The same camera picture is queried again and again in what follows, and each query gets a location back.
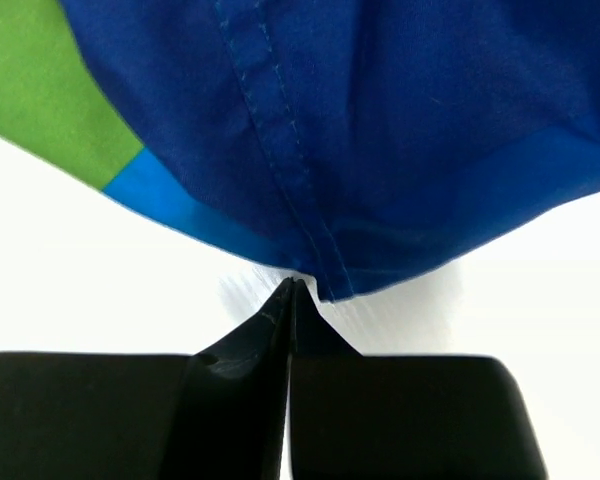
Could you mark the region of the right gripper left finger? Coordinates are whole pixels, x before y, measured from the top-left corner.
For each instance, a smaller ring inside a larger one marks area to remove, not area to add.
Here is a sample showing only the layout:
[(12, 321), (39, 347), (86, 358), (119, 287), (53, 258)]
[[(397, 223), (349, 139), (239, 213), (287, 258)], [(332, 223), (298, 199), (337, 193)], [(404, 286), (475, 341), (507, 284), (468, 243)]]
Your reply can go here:
[(276, 479), (293, 294), (194, 355), (0, 352), (0, 479)]

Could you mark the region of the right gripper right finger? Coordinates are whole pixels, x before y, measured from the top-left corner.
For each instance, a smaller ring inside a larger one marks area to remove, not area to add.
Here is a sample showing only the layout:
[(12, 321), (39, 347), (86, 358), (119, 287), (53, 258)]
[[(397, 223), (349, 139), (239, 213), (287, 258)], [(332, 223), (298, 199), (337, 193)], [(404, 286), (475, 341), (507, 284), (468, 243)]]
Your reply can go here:
[(290, 454), (296, 479), (543, 479), (511, 372), (489, 356), (365, 356), (291, 303)]

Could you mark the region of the rainbow striped shorts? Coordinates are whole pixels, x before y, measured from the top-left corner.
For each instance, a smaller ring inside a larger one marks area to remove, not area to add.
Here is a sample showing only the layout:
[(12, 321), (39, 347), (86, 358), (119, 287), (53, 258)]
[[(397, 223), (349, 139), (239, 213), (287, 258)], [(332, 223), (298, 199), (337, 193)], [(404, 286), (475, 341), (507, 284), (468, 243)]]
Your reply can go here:
[(343, 300), (600, 192), (600, 1), (0, 1), (0, 136)]

